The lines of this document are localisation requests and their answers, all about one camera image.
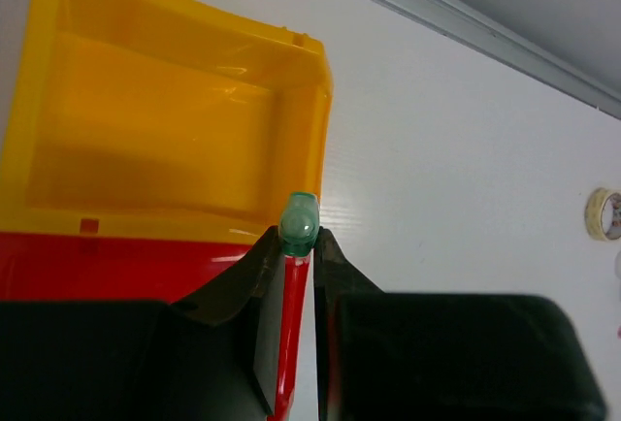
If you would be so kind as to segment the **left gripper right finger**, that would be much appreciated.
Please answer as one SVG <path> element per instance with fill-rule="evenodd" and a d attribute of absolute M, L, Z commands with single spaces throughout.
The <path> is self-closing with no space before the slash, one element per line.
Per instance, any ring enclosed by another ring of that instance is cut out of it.
<path fill-rule="evenodd" d="M 537 295 L 397 293 L 314 246 L 322 420 L 604 420 L 569 317 Z"/>

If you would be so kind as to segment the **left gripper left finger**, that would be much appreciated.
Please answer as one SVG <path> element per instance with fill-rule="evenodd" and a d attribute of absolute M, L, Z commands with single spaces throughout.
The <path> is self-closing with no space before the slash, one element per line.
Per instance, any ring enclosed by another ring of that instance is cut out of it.
<path fill-rule="evenodd" d="M 172 302 L 1 298 L 2 418 L 269 418 L 284 258 L 275 228 L 248 248 Z"/>

